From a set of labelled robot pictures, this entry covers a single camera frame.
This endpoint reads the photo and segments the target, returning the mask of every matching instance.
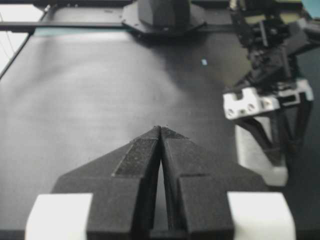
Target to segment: white robot part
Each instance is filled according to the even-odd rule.
[[[296,240],[294,217],[281,192],[227,193],[233,240]]]
[[[269,119],[265,117],[257,117],[256,119],[262,123],[270,138]],[[240,126],[235,127],[235,140],[238,163],[241,166],[261,175],[269,186],[283,187],[287,184],[288,169],[285,156],[279,166],[274,166],[251,133]]]
[[[275,96],[259,96],[255,87],[242,89],[242,95],[241,99],[238,99],[235,93],[223,95],[223,108],[227,119],[235,120],[280,108],[279,101]]]

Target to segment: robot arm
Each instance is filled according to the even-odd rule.
[[[262,13],[265,19],[249,24],[248,13]],[[308,125],[314,96],[296,56],[318,46],[320,22],[301,19],[287,25],[274,0],[231,0],[230,14],[252,68],[223,95],[225,116],[249,131],[278,166],[283,155],[302,145]],[[289,108],[297,109],[293,129],[286,115]],[[271,137],[257,117],[269,118]]]

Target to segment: white 3d printed part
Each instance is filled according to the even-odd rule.
[[[268,119],[263,117],[256,119],[270,135]],[[238,163],[241,166],[260,174],[269,186],[282,187],[287,184],[288,169],[284,157],[280,166],[273,166],[251,133],[238,125],[235,126],[235,141]]]
[[[280,192],[228,192],[234,240],[295,240],[295,222]]]
[[[87,240],[92,193],[39,195],[29,215],[25,240]]]

